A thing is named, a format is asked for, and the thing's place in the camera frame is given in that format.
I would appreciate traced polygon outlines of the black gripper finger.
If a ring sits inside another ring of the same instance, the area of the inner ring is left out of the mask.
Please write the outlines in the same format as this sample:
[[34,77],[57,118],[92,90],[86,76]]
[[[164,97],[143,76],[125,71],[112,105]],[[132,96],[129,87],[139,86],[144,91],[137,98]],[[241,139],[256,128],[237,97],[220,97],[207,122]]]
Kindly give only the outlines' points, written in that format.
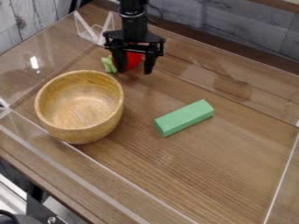
[[127,52],[121,49],[115,49],[112,51],[112,57],[116,62],[116,69],[120,73],[123,73],[127,70]]
[[155,67],[156,53],[155,50],[149,50],[144,55],[144,74],[149,74]]

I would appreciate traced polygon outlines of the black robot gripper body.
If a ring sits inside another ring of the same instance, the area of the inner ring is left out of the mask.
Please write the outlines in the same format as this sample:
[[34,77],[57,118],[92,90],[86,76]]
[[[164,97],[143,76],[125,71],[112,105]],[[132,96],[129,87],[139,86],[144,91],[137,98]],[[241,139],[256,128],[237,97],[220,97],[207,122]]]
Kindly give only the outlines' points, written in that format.
[[141,36],[125,36],[123,30],[105,31],[104,34],[104,47],[112,54],[120,54],[125,52],[149,54],[155,56],[164,55],[164,42],[165,39],[147,32]]

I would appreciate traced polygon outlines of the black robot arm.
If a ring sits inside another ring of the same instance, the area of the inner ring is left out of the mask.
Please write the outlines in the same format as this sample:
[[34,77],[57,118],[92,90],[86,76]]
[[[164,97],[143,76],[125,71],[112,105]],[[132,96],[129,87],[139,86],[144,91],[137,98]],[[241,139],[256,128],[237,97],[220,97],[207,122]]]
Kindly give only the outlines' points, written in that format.
[[144,55],[144,74],[149,74],[156,59],[164,56],[165,39],[148,31],[145,15],[148,0],[119,0],[119,2],[121,29],[104,32],[104,47],[112,53],[120,73],[127,70],[128,54],[139,53]]

